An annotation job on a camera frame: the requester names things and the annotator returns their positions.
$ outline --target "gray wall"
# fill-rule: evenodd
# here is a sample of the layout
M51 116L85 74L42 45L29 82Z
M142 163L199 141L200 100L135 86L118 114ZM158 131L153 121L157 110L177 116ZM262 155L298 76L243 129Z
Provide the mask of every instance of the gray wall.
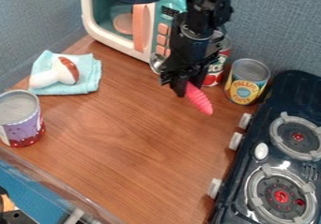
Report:
M0 0L0 89L30 74L44 50L83 35L80 0Z
M295 68L321 75L321 0L232 0L227 25L233 60L251 57L274 72Z

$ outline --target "tin can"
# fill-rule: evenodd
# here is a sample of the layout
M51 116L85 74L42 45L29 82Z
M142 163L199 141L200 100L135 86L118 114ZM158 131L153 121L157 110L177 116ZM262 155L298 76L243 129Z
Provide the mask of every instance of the tin can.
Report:
M220 31L215 31L214 36L223 35ZM203 86L214 86L222 81L224 64L231 55L232 42L228 36L225 36L221 42L222 49L219 51L218 60L209 64L208 73L204 79Z
M265 90L270 75L268 67L259 61L238 59L232 65L225 93L237 104L253 104Z
M44 123L36 95L14 90L0 95L0 139L12 147L24 147L38 141Z

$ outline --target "toy mushroom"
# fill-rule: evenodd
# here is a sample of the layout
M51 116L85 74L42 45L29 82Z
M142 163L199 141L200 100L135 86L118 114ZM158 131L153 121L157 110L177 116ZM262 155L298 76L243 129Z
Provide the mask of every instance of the toy mushroom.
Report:
M66 57L58 57L53 62L51 70L43 71L32 75L29 80L29 87L37 89L56 82L73 85L79 80L79 71L74 63Z

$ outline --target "wooden table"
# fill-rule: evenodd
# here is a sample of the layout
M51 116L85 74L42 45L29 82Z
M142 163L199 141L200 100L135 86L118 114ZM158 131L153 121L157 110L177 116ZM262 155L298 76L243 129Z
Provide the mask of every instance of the wooden table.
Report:
M99 91L40 97L46 134L8 149L126 223L203 223L213 205L207 187L226 172L235 126L255 106L233 104L221 87L203 88L215 109L206 116L160 87L147 64L91 37L65 51L89 52L103 64Z

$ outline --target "stove burner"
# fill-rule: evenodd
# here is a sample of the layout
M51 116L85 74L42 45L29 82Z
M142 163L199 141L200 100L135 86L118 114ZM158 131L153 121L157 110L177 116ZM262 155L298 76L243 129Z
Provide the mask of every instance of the stove burner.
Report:
M292 219L302 216L305 205L298 205L298 200L305 203L304 195L299 193L299 187L286 178L272 176L259 182L258 196L263 199L263 206L274 216L282 219Z
M314 185L264 164L246 187L248 204L262 222L310 223L316 210Z
M272 142L290 157L321 159L321 128L304 118L282 112L270 125L269 134Z
M294 133L292 137L297 142L302 142L304 140L304 136L301 133Z
M274 193L276 201L280 203L289 202L289 194L285 191L278 190Z

